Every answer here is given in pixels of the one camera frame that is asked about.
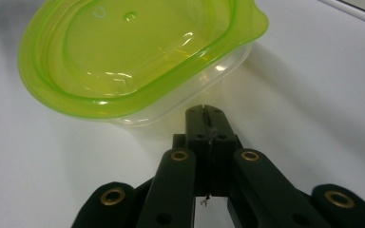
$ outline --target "translucent green plastic lid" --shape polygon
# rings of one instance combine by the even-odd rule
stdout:
[[[66,114],[117,118],[260,37],[254,0],[48,0],[19,49],[28,91]]]

